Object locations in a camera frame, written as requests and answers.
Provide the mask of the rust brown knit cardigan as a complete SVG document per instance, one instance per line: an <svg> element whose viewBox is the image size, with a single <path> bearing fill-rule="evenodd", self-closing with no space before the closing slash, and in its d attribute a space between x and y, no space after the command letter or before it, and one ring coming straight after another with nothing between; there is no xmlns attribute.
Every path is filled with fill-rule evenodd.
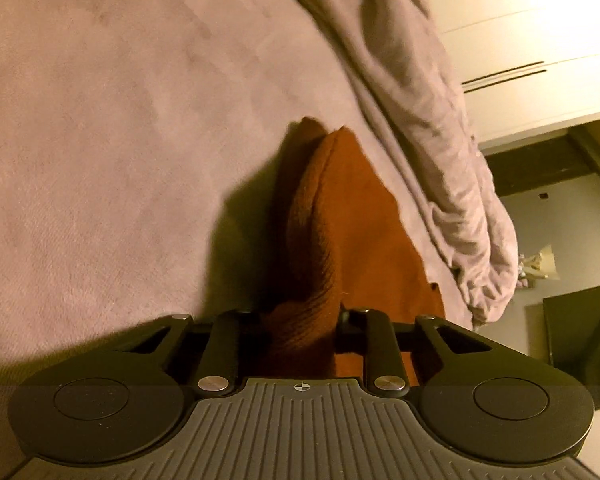
<svg viewBox="0 0 600 480"><path fill-rule="evenodd" d="M303 118L283 149L272 203L270 270L261 302L268 377L358 377L363 361L335 352L344 308L393 322L445 315L407 235L398 203L354 133Z"/></svg>

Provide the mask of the lilac fleece bed sheet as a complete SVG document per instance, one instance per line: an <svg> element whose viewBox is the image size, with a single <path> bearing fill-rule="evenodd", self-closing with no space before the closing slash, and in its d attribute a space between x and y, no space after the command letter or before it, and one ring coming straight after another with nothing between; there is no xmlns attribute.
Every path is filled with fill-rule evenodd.
<svg viewBox="0 0 600 480"><path fill-rule="evenodd" d="M350 128L469 325L415 195L296 0L0 0L0 478L24 378L161 315L266 289L277 154L303 117Z"/></svg>

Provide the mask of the black square panel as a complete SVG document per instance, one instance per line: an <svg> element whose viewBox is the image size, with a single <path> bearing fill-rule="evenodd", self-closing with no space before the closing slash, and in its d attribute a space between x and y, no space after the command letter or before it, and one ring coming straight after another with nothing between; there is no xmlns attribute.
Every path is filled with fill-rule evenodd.
<svg viewBox="0 0 600 480"><path fill-rule="evenodd" d="M576 378L600 410L600 286L543 299L550 364Z"/></svg>

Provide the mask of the white wardrobe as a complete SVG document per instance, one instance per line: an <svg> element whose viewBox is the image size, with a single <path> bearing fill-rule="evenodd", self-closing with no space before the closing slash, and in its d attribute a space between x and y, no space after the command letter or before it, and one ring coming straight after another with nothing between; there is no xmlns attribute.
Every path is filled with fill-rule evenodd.
<svg viewBox="0 0 600 480"><path fill-rule="evenodd" d="M428 0L482 148L600 119L600 0Z"/></svg>

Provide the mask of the wrapped flower bouquet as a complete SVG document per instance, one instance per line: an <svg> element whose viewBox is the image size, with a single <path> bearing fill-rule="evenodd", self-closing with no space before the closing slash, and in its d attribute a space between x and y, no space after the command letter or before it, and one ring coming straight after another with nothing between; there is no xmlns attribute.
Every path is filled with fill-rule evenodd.
<svg viewBox="0 0 600 480"><path fill-rule="evenodd" d="M536 281L559 281L553 248L546 245L531 256L520 255L518 259L518 288L530 288Z"/></svg>

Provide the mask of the crumpled lilac duvet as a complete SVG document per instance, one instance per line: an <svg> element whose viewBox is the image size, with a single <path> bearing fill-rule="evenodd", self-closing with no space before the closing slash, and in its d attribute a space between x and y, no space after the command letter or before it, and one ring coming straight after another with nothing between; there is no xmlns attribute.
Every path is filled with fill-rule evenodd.
<svg viewBox="0 0 600 480"><path fill-rule="evenodd" d="M413 193L472 327L518 280L512 219L478 148L427 0L298 0L337 52L366 122Z"/></svg>

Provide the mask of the dark doorway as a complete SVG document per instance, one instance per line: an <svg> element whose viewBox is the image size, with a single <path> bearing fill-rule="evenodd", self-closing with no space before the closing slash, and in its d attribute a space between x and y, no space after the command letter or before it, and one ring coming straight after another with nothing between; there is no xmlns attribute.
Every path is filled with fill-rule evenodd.
<svg viewBox="0 0 600 480"><path fill-rule="evenodd" d="M498 196L504 197L597 174L600 144L584 127L486 156Z"/></svg>

